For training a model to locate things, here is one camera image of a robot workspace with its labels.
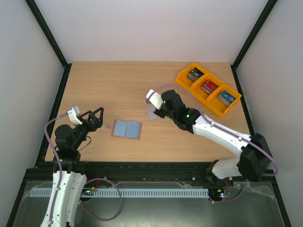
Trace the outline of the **pink leather card holder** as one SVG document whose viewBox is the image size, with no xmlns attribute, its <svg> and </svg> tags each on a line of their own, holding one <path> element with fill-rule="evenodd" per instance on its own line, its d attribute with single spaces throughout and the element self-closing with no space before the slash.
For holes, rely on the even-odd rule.
<svg viewBox="0 0 303 227">
<path fill-rule="evenodd" d="M 142 125 L 141 122 L 115 119 L 113 124 L 106 124 L 105 127 L 111 130 L 111 136 L 139 140 Z"/>
</svg>

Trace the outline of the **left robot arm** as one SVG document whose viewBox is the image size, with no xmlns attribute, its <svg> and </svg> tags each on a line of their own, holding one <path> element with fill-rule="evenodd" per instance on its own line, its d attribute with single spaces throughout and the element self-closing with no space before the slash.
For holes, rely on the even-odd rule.
<svg viewBox="0 0 303 227">
<path fill-rule="evenodd" d="M 90 132 L 103 125 L 103 107 L 95 111 L 81 113 L 77 105 L 50 120 L 44 128 L 45 136 L 51 147 L 53 159 L 53 184 L 43 227 L 72 227 L 75 225 L 76 209 L 80 195 L 87 180 L 80 166 L 79 146 L 87 140 Z M 47 132 L 48 126 L 56 120 L 69 117 L 74 125 L 60 125 L 55 130 L 55 143 Z"/>
</svg>

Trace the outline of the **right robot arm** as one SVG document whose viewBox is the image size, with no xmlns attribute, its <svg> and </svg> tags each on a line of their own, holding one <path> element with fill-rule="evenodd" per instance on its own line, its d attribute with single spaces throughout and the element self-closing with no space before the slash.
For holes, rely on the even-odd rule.
<svg viewBox="0 0 303 227">
<path fill-rule="evenodd" d="M 266 139 L 261 134 L 248 135 L 217 123 L 199 110 L 186 107 L 175 90 L 162 94 L 150 90 L 146 100 L 155 107 L 154 114 L 160 118 L 168 117 L 181 130 L 204 136 L 235 155 L 234 158 L 215 160 L 210 164 L 205 176 L 211 185 L 237 176 L 258 182 L 266 175 L 273 160 Z"/>
</svg>

